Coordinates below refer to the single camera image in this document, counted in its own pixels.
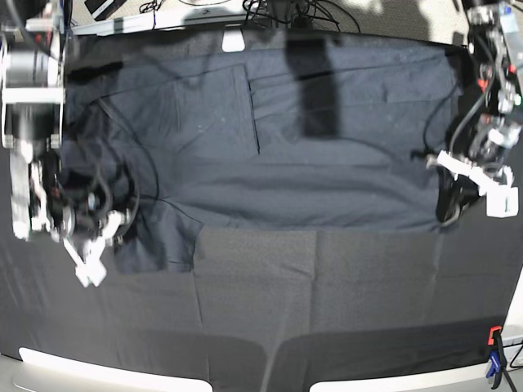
black cable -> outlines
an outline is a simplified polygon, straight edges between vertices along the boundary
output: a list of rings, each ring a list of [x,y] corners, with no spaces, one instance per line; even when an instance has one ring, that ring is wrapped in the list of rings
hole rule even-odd
[[[351,20],[354,22],[356,28],[358,29],[358,33],[361,33],[361,26],[358,23],[358,20],[356,20],[356,18],[345,8],[343,8],[342,6],[340,6],[339,4],[336,4],[335,2],[333,2],[331,0],[315,0],[315,1],[316,2],[326,2],[326,3],[331,4],[331,5],[335,6],[336,8],[338,8],[341,12],[343,12],[345,15],[347,15],[349,18],[351,18]]]
[[[490,90],[492,90],[492,86],[494,85],[494,80],[495,80],[495,76],[492,75],[492,77],[489,79],[487,87],[485,88],[483,93],[480,95],[480,97],[477,99],[477,101],[469,109],[468,113],[465,115],[465,117],[463,117],[463,119],[459,122],[458,126],[456,127],[456,131],[454,131],[454,134],[452,135],[450,142],[449,142],[449,151],[451,153],[455,153],[454,146],[456,144],[456,140],[458,140],[458,138],[461,135],[461,132],[463,132],[463,129],[465,128],[465,126],[477,114],[478,110],[483,105],[487,95],[490,94]]]
[[[165,0],[151,0],[150,2],[144,2],[139,8],[141,14],[153,12],[153,30],[156,29],[156,11],[159,11],[164,2]]]
[[[192,7],[205,7],[205,6],[217,6],[218,4],[223,4],[224,2],[229,2],[230,0],[220,0],[218,2],[206,2],[206,3],[199,3],[199,4],[193,4],[192,2],[185,2],[184,0],[178,0],[179,2],[183,2],[184,4]]]
[[[514,381],[512,381],[512,378],[511,378],[510,375],[508,374],[507,369],[504,367],[501,371],[503,372],[503,375],[504,375],[505,378],[507,379],[507,383],[508,383],[508,385],[510,386],[510,390],[511,390],[512,392],[517,392],[516,386],[514,385]]]
[[[270,15],[269,13],[260,13],[260,7],[259,7],[259,3],[261,1],[260,0],[243,0],[242,1],[242,8],[244,9],[245,12],[247,12],[249,15],[253,15],[253,17],[255,16],[260,16],[260,17],[263,17],[263,18],[267,18],[267,19],[270,19],[270,20],[273,20],[277,23],[281,23],[282,25],[290,25],[292,22],[293,22],[293,19],[290,19],[290,20],[281,20],[281,19],[278,19],[276,18],[275,16],[272,16]],[[256,11],[252,11],[252,7],[255,3],[258,3],[258,8],[256,9]]]
[[[145,14],[151,11],[159,11],[165,0],[151,0],[150,2],[144,2],[140,6],[140,13]]]
[[[51,57],[52,59],[58,60],[51,54],[51,49],[49,47],[45,47],[41,42],[38,42],[33,35],[27,29],[25,28],[25,22],[20,17],[20,14],[18,13],[18,10],[16,9],[15,0],[6,0],[7,9],[9,10],[9,13],[11,14],[11,18],[15,22],[16,26],[20,30],[20,33],[22,34],[22,37],[24,38],[24,41],[29,44],[31,47],[33,47],[34,50],[40,51],[43,54]]]
[[[306,4],[310,6],[313,6],[315,8],[314,15],[308,16],[312,20],[326,20],[328,22],[334,23],[336,25],[337,31],[341,32],[340,30],[340,24],[339,22],[334,18],[333,14],[329,12],[325,7],[321,6],[316,0],[305,0]],[[321,16],[316,16],[316,11],[320,10],[327,18],[322,18]]]

